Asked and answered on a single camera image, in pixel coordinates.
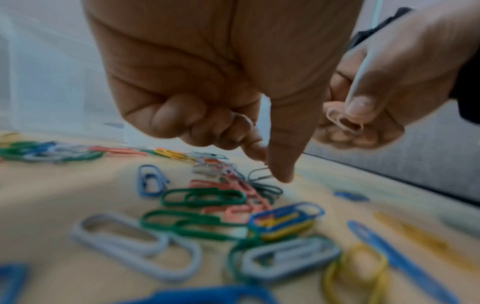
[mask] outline gray paper clip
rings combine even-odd
[[[328,265],[339,255],[340,248],[327,238],[298,238],[245,251],[241,271],[255,280],[269,283]],[[273,258],[273,265],[264,266],[255,261],[269,256]]]
[[[155,238],[156,242],[153,244],[142,243],[109,233],[91,233],[86,229],[87,226],[93,223],[105,221],[116,222],[145,232]],[[162,281],[175,282],[188,279],[198,271],[202,264],[202,250],[197,243],[173,233],[159,233],[145,230],[140,226],[138,220],[118,213],[101,213],[84,219],[75,225],[71,231],[71,236],[75,240],[101,251],[105,255],[112,257],[134,270]],[[170,242],[190,252],[191,263],[187,268],[182,270],[167,270],[145,259],[145,257],[153,256],[166,250]]]

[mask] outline hand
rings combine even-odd
[[[84,0],[115,102],[132,125],[241,146],[283,182],[311,138],[361,0]],[[268,149],[254,125],[271,99]]]
[[[342,58],[313,138],[339,149],[391,143],[449,99],[460,68],[479,47],[475,0],[444,1],[394,21]],[[363,131],[343,130],[327,113]]]

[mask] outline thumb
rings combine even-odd
[[[312,137],[322,113],[325,94],[295,96],[271,101],[270,141],[267,163],[272,175],[281,182],[291,182],[295,163]]]
[[[368,48],[345,101],[346,118],[358,124],[375,119],[415,62],[415,56],[415,47],[408,44]]]

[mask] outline table surface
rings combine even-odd
[[[59,139],[57,136],[23,135],[22,139]],[[104,144],[80,141],[84,144]],[[192,148],[172,141],[167,148],[191,151]],[[242,173],[263,167],[246,159],[239,151],[195,148],[229,156]],[[142,199],[137,194],[137,169],[154,164],[171,180],[170,188],[186,187],[191,179],[203,179],[192,173],[189,163],[156,156],[113,157],[69,163],[27,164],[4,161],[0,164],[0,262],[26,261],[31,273],[20,304],[115,303],[145,297],[163,288],[221,285],[226,253],[231,243],[201,241],[203,262],[191,279],[167,284],[129,268],[69,239],[69,232],[79,220],[95,213],[115,211],[133,217],[158,208],[157,200]],[[284,189],[277,206],[299,201],[321,205],[326,215],[315,223],[314,230],[332,238],[342,249],[359,240],[347,227],[348,220],[358,220],[385,237],[396,248],[427,270],[433,277],[455,292],[461,303],[480,303],[478,272],[464,271],[445,262],[422,246],[387,228],[373,217],[384,211],[434,232],[451,246],[480,264],[480,210],[463,203],[327,160],[304,155],[296,165],[295,181],[275,184]],[[360,192],[370,203],[354,203],[333,196],[335,190]],[[169,268],[187,265],[189,255],[172,247],[153,259]],[[372,264],[358,260],[360,272],[367,274]],[[325,302],[320,290],[322,272],[310,271],[295,279],[272,286],[279,303]],[[346,299],[355,298],[338,286]],[[399,271],[391,271],[385,303],[436,303]]]

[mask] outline black sleeve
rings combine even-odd
[[[354,48],[371,35],[410,11],[412,11],[411,8],[399,8],[394,16],[387,18],[377,27],[358,32],[350,40],[349,49]],[[480,124],[480,102],[479,100],[475,100],[475,96],[479,95],[478,87],[480,87],[480,50],[461,68],[455,85],[448,95],[450,98],[457,100],[460,116],[475,124]]]

